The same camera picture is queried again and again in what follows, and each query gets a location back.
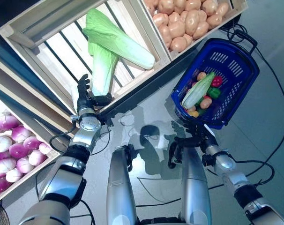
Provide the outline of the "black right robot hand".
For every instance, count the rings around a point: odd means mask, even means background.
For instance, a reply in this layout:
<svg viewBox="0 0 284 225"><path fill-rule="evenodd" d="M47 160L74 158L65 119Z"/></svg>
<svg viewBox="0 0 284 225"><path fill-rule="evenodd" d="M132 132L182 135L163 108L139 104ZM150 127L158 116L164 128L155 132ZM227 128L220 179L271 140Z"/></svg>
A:
<svg viewBox="0 0 284 225"><path fill-rule="evenodd" d="M179 138L175 137L174 140L182 147L201 147L207 148L211 145L218 145L216 138L212 133L201 123L184 123L186 132L190 133L192 137Z"/></svg>

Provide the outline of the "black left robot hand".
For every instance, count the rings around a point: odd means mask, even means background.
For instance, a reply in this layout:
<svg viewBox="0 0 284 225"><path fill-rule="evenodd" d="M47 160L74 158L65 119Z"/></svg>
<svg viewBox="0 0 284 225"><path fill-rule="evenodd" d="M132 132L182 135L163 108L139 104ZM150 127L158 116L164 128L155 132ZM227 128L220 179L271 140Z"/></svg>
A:
<svg viewBox="0 0 284 225"><path fill-rule="evenodd" d="M88 78L88 74L84 74L77 85L77 90L79 97L77 99L77 112L84 108L91 108L94 107L104 107L111 103L112 95L107 93L104 96L91 96L88 93L88 89L90 88L90 80Z"/></svg>

